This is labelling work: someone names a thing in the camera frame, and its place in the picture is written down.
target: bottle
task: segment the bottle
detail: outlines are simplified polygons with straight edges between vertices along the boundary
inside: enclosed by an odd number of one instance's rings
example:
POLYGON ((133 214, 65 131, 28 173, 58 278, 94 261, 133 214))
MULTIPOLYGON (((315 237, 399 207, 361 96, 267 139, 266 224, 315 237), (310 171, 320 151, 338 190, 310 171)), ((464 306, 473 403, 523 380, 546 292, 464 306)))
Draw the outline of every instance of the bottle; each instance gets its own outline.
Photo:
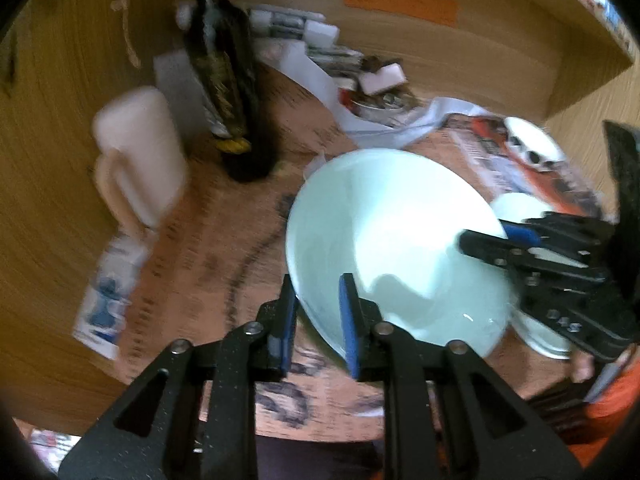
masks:
POLYGON ((260 113, 249 18, 229 0, 197 3, 184 43, 222 165, 238 182, 266 177, 277 159, 276 135, 260 113))

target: orange sticky note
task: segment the orange sticky note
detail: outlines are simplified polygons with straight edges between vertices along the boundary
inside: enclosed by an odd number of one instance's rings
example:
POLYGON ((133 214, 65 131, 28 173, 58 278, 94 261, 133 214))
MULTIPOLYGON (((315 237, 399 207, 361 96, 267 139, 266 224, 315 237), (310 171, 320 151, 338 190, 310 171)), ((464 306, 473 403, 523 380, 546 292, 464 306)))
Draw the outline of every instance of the orange sticky note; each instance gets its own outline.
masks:
POLYGON ((455 27, 458 16, 456 0, 344 0, 344 4, 360 9, 406 14, 449 27, 455 27))

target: brown paper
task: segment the brown paper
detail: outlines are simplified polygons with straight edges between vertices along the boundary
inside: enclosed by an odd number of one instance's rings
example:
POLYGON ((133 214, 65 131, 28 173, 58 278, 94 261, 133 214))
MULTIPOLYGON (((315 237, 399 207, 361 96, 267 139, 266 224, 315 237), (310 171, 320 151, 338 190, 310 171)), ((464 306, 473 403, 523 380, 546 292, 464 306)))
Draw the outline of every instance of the brown paper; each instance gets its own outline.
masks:
MULTIPOLYGON (((131 297, 112 370, 123 382, 131 382, 172 340, 188 338, 196 345, 215 341, 254 319, 262 303, 277 298, 286 272, 286 219, 304 167, 317 153, 354 149, 331 113, 308 92, 273 70, 262 76, 268 113, 282 132, 281 161, 267 180, 237 184, 217 164, 208 136, 196 145, 190 186, 161 227, 131 297)), ((431 134, 411 151, 445 164, 483 193, 446 132, 431 134)), ((382 390, 351 380, 300 320, 294 346, 287 379, 257 385, 257 433, 316 441, 381 437, 383 421, 375 413, 382 406, 382 390)), ((533 368, 545 358, 514 336, 505 338, 497 352, 492 364, 518 391, 542 389, 533 368), (510 354, 517 365, 503 364, 510 354)), ((545 386, 549 378, 564 376, 564 365, 546 362, 545 386)))

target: mug handle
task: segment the mug handle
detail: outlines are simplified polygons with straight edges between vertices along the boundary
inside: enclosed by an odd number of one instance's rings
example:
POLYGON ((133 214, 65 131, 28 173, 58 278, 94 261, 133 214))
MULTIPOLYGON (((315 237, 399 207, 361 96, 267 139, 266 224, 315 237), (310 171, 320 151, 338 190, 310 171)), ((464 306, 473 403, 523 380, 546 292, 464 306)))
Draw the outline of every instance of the mug handle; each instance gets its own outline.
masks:
POLYGON ((115 171, 123 161, 124 154, 117 148, 110 148, 107 153, 100 155, 95 161, 95 187, 123 231, 144 243, 146 226, 133 211, 115 179, 115 171))

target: metal bolt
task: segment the metal bolt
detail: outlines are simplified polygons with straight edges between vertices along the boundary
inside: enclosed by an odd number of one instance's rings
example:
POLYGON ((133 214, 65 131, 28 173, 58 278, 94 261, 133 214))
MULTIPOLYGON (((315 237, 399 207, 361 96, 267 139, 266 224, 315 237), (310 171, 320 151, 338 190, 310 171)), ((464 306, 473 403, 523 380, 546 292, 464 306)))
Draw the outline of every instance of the metal bolt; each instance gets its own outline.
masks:
POLYGON ((188 339, 176 339, 171 343, 171 353, 176 355, 184 354, 191 346, 191 341, 188 339))
POLYGON ((247 335, 256 335, 262 332, 264 327, 259 321, 250 321, 244 326, 244 333, 247 335))
POLYGON ((389 335, 394 331, 394 326, 388 321, 380 321, 376 323, 373 330, 375 330, 378 335, 389 335))
POLYGON ((460 339, 449 341, 447 346, 456 355, 464 355, 469 350, 469 346, 464 341, 460 341, 460 339))

